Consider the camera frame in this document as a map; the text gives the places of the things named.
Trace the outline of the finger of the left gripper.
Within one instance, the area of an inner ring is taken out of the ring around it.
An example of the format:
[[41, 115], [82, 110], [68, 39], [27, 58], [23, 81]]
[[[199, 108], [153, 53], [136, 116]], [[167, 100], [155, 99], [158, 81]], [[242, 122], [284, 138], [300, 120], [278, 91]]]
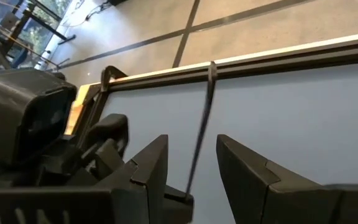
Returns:
[[124, 164], [129, 143], [129, 122], [124, 114], [109, 114], [94, 124], [85, 136], [83, 164], [97, 179], [112, 174]]
[[163, 224], [190, 224], [193, 221], [194, 198], [189, 195], [185, 198], [186, 193], [165, 186], [163, 200]]

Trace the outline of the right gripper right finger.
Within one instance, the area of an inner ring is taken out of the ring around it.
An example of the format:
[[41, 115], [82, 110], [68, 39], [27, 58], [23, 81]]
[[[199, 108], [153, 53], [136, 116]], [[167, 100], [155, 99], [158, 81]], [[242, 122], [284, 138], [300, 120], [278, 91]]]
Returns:
[[216, 154], [236, 224], [358, 224], [358, 184], [313, 182], [225, 134]]

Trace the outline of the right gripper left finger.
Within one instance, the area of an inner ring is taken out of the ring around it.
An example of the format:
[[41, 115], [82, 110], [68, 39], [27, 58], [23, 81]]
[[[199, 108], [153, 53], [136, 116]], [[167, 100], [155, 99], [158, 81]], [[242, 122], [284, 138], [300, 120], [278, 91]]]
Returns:
[[168, 136], [155, 138], [95, 185], [0, 188], [0, 224], [158, 224]]

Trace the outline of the dark steel spoon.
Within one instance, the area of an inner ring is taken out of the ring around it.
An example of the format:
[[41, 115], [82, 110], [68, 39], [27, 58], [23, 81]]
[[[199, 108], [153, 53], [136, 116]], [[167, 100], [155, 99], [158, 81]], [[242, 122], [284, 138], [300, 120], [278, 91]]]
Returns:
[[191, 162], [191, 169], [190, 169], [189, 179], [188, 179], [188, 183], [186, 186], [186, 192], [185, 192], [185, 201], [188, 201], [188, 199], [190, 197], [191, 186], [193, 184], [193, 180], [195, 177], [196, 166], [197, 166], [198, 159], [200, 156], [200, 151], [201, 151], [204, 135], [206, 132], [209, 116], [211, 113], [216, 81], [218, 79], [217, 70], [218, 69], [217, 69], [216, 63], [214, 61], [210, 61], [210, 65], [208, 67], [208, 84], [207, 84], [206, 98], [205, 98], [204, 108], [203, 108], [203, 115], [201, 118], [200, 129], [198, 131], [198, 136], [197, 136], [197, 140], [196, 140], [193, 159]]

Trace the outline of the black table clamp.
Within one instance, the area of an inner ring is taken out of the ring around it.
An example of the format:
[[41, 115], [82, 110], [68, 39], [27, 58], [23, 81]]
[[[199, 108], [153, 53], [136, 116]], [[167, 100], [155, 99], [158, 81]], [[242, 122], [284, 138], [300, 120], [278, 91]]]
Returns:
[[125, 78], [127, 75], [115, 66], [107, 66], [101, 73], [101, 92], [107, 92], [111, 79]]

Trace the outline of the blue-grey table mat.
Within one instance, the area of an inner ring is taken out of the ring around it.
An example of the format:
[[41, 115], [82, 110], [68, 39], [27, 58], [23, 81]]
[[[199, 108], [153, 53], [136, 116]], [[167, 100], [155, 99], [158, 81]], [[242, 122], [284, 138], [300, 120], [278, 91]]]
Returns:
[[[185, 190], [205, 92], [204, 82], [118, 91], [103, 116], [128, 117], [125, 159], [168, 135], [167, 183]], [[218, 81], [191, 190], [192, 224], [235, 224], [219, 173], [218, 134], [320, 184], [358, 184], [358, 64]]]

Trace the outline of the black desk frame by window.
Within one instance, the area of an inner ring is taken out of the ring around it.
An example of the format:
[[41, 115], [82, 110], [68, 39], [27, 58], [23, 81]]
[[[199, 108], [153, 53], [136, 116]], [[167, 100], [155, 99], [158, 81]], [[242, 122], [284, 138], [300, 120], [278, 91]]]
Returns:
[[58, 45], [65, 44], [76, 38], [76, 35], [65, 36], [58, 31], [63, 21], [59, 13], [61, 6], [66, 12], [71, 0], [0, 0], [0, 4], [12, 8], [11, 13], [19, 20], [7, 31], [2, 31], [7, 38], [6, 52], [16, 45], [26, 49], [31, 60], [37, 65], [53, 65], [59, 67], [47, 58], [51, 51], [47, 45], [52, 37], [58, 37]]

